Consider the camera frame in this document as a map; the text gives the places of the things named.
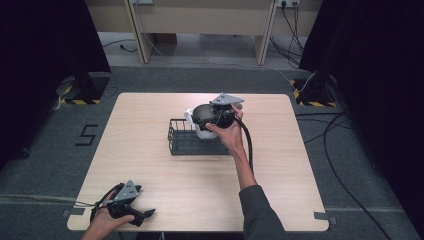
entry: sleeve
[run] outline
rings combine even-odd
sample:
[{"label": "sleeve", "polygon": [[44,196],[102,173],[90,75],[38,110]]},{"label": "sleeve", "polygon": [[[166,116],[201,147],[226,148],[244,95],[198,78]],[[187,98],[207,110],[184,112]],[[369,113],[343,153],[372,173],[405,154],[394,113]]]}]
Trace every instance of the sleeve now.
[{"label": "sleeve", "polygon": [[247,187],[239,196],[244,215],[244,239],[287,239],[284,227],[261,186]]}]

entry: white desk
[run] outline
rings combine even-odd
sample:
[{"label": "white desk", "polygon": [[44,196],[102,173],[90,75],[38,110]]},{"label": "white desk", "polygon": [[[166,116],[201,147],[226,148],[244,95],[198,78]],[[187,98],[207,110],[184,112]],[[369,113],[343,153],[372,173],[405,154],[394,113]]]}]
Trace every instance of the white desk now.
[{"label": "white desk", "polygon": [[[245,99],[243,122],[253,141],[255,177],[287,231],[325,231],[328,221],[289,98],[231,94]],[[141,227],[123,231],[242,231],[239,184],[230,156],[172,156],[171,118],[217,94],[124,93],[116,102],[78,196],[94,203],[132,179],[143,186],[134,209],[156,212]],[[71,230],[85,230],[90,209],[72,215]]]},{"label": "white desk", "polygon": [[276,0],[155,0],[133,5],[125,0],[142,63],[152,51],[149,33],[251,35],[258,65],[263,65]]}]

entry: wooden table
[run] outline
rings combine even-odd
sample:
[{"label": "wooden table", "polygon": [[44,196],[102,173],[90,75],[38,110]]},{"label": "wooden table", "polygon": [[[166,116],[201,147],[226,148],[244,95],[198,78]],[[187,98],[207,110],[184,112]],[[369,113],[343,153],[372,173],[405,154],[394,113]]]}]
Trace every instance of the wooden table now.
[{"label": "wooden table", "polygon": [[[142,185],[134,209],[156,209],[141,227],[122,231],[242,231],[239,184],[230,156],[172,156],[171,118],[219,94],[123,93],[119,96],[78,201],[94,203],[113,186]],[[314,218],[324,207],[288,96],[231,94],[245,99],[243,122],[253,142],[255,177],[287,231],[325,231]],[[71,215],[68,228],[85,230],[90,210]]]}]

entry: wall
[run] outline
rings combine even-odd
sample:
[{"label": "wall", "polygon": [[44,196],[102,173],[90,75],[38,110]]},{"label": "wall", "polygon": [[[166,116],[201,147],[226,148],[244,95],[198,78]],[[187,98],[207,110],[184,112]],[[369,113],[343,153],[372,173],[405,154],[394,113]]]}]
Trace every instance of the wall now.
[{"label": "wall", "polygon": [[97,32],[132,32],[126,0],[85,0]]},{"label": "wall", "polygon": [[[126,0],[86,0],[94,25],[98,32],[132,32]],[[299,5],[298,35],[307,37],[315,22],[322,0],[301,0]],[[294,27],[294,10],[286,8],[286,16]],[[292,33],[283,17],[281,8],[275,13],[273,36],[291,36]]]},{"label": "wall", "polygon": [[[322,0],[301,0],[299,4],[299,20],[297,25],[299,37],[307,37],[314,25]],[[285,8],[284,13],[294,30],[294,9]],[[271,31],[272,36],[292,36],[289,25],[284,18],[281,8],[277,8],[274,24]]]}]

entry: black curtain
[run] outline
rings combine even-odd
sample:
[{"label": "black curtain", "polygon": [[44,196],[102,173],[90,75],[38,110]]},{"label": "black curtain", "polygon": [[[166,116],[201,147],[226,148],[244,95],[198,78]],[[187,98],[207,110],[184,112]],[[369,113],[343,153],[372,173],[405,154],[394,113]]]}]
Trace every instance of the black curtain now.
[{"label": "black curtain", "polygon": [[364,146],[421,238],[423,13],[422,0],[324,0],[300,62],[336,77]]},{"label": "black curtain", "polygon": [[84,0],[0,6],[0,166],[27,144],[68,76],[110,72]]}]

